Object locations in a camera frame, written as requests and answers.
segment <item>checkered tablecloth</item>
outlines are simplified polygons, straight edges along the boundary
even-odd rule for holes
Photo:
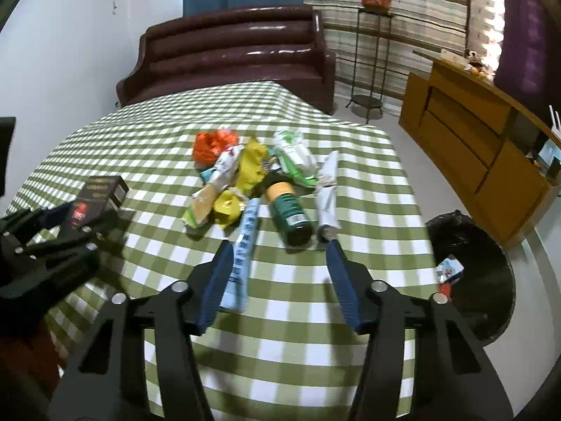
[[[236,130],[241,142],[253,135],[265,144],[277,129],[297,128],[319,162],[339,150],[337,218],[347,257],[403,293],[427,298],[435,291],[426,229],[386,133],[331,118],[272,82],[187,91],[127,106],[76,131],[10,205],[12,212],[72,200],[89,175],[121,175],[130,187],[123,209],[132,219],[122,223],[124,243],[110,234],[97,278],[49,313],[63,357],[116,289],[131,297],[153,295],[212,259],[223,231],[213,225],[202,237],[186,233],[180,217],[187,195],[201,187],[191,160],[195,136],[223,124]],[[313,193],[300,202],[315,219]],[[343,323],[324,251],[312,243],[287,253],[264,203],[259,215],[248,309],[219,313],[203,337],[193,337],[210,406],[216,419],[342,421],[367,337]],[[228,236],[236,238],[237,231]],[[406,339],[400,414],[413,388],[410,331]],[[145,340],[151,408],[162,414],[153,334]]]

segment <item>trash can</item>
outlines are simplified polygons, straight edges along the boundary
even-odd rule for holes
[[[451,300],[476,337],[488,345],[506,330],[515,302],[514,272],[503,249],[459,210],[426,223],[436,263],[454,255],[464,266]]]

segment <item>sofa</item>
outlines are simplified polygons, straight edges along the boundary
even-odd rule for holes
[[[117,84],[122,106],[229,83],[275,81],[333,111],[335,54],[310,5],[241,8],[181,17],[146,30],[138,61]]]

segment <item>sofa armrest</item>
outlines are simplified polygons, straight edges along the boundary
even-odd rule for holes
[[[324,109],[322,111],[331,114],[333,111],[333,95],[335,93],[335,62],[336,56],[333,50],[327,48],[323,33],[322,12],[313,11],[313,32],[318,55],[314,67],[323,78]]]
[[[117,84],[117,98],[121,106],[126,106],[150,82],[150,71],[145,63],[146,35],[140,37],[138,44],[138,60],[133,71]]]

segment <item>black box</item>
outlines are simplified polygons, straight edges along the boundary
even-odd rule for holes
[[[62,222],[58,237],[70,236],[106,209],[118,211],[127,192],[128,186],[120,175],[88,177]]]

